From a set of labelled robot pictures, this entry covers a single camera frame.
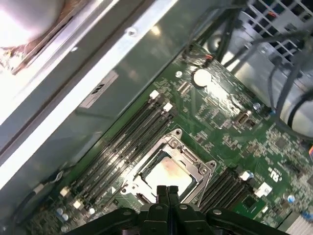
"cable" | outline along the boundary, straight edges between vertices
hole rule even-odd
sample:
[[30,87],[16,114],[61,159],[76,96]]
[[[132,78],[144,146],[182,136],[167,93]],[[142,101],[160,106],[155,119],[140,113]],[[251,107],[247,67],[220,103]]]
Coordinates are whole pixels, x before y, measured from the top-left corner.
[[15,234],[15,228],[17,226],[17,224],[19,223],[19,218],[21,213],[24,211],[26,205],[28,204],[28,202],[34,197],[36,196],[41,190],[44,189],[44,187],[46,185],[49,184],[54,184],[56,182],[58,182],[59,180],[61,180],[61,178],[63,177],[63,175],[65,174],[65,172],[68,172],[70,169],[72,169],[73,166],[70,166],[69,168],[65,169],[65,170],[61,170],[59,172],[56,172],[56,174],[53,174],[52,177],[48,178],[48,181],[46,181],[46,183],[40,183],[38,184],[23,200],[22,202],[18,205],[18,207],[15,209],[15,211],[12,214],[11,217],[11,223],[12,223],[12,234]]
[[[303,135],[301,133],[298,133],[294,130],[292,130],[287,124],[285,124],[281,119],[280,119],[280,114],[282,111],[282,107],[284,106],[285,100],[287,99],[287,96],[290,92],[290,89],[293,85],[294,80],[297,78],[297,75],[301,69],[302,64],[306,61],[306,56],[303,56],[301,58],[301,60],[292,68],[286,83],[284,84],[284,87],[280,93],[280,96],[278,98],[278,102],[277,102],[277,109],[276,109],[276,114],[275,114],[275,123],[276,126],[278,128],[280,128],[281,130],[283,130],[284,132],[286,132],[287,134],[291,135],[291,136],[295,136],[298,137],[300,139],[303,140],[308,140],[308,141],[313,141],[313,137],[309,137],[306,135]],[[272,70],[269,78],[268,78],[268,94],[270,99],[273,99],[273,87],[272,87],[272,79],[273,79],[273,75],[275,73],[275,71],[279,68],[279,64],[277,62],[277,64],[275,65],[274,69]],[[273,104],[273,100],[271,101],[271,107],[273,110],[275,110],[274,104]]]
[[268,77],[268,96],[269,96],[270,107],[272,110],[275,110],[274,98],[273,98],[273,77],[274,77],[275,72],[282,65],[282,62],[283,62],[283,59],[281,57],[277,57],[273,61],[274,68],[272,69],[272,71],[270,72],[269,77]]
[[228,6],[211,6],[209,7],[197,20],[197,22],[195,23],[195,25],[192,27],[191,32],[189,33],[189,38],[184,50],[184,56],[190,57],[190,58],[206,58],[208,56],[208,54],[204,54],[204,55],[191,55],[190,54],[190,46],[192,44],[192,40],[195,37],[195,32],[197,31],[197,29],[199,28],[199,26],[203,23],[203,20],[207,17],[207,15],[211,12],[211,11],[215,11],[215,10],[228,10],[228,9],[238,9],[238,8],[243,8],[246,7],[246,4],[242,4],[242,5],[228,5]]
[[[252,46],[261,44],[261,43],[272,43],[272,42],[279,42],[279,41],[284,41],[287,39],[301,39],[309,35],[308,31],[297,31],[297,32],[292,32],[292,33],[282,33],[282,34],[277,34],[275,36],[270,36],[270,37],[265,37],[261,39],[255,39],[250,42]],[[232,63],[234,63],[236,60],[238,60],[245,52],[247,52],[249,48],[247,46],[242,47],[239,49],[239,51],[229,60],[224,64],[224,67],[227,68],[229,67]]]
[[241,12],[241,9],[229,11],[231,16],[228,18],[228,22],[226,24],[225,30],[224,30],[223,35],[222,35],[222,40],[220,42],[220,45],[217,49],[216,56],[215,56],[215,59],[218,62],[222,61],[222,59],[224,58],[224,56],[228,50],[231,36],[232,36],[234,29],[236,27],[237,19],[239,17],[240,12]]
[[196,40],[196,42],[203,46],[206,40],[210,38],[213,33],[219,29],[219,27],[222,26],[222,24],[225,22],[226,19],[228,19],[228,17],[228,11],[224,11],[222,14],[220,14],[217,19],[215,19],[213,23],[209,26],[209,28],[207,28],[206,31]]
[[293,120],[294,120],[294,116],[296,114],[296,112],[301,108],[301,106],[307,102],[310,101],[313,98],[313,89],[307,91],[306,93],[304,93],[300,99],[298,100],[298,102],[295,104],[294,108],[292,109],[292,111],[290,112],[289,118],[288,118],[288,122],[287,125],[292,128],[292,124],[293,124]]
[[242,47],[230,60],[228,60],[225,64],[224,67],[227,68],[230,66],[232,63],[234,63],[239,57],[241,57],[246,51],[248,50],[247,47]]

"cpu socket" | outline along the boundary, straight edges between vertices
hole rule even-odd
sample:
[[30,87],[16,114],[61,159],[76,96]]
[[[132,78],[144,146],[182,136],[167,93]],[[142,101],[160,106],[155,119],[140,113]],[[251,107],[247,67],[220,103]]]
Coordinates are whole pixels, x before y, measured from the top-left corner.
[[185,146],[181,136],[181,129],[163,136],[128,174],[121,193],[132,193],[148,203],[156,202],[158,185],[178,186],[179,199],[184,203],[203,193],[216,162],[204,163]]

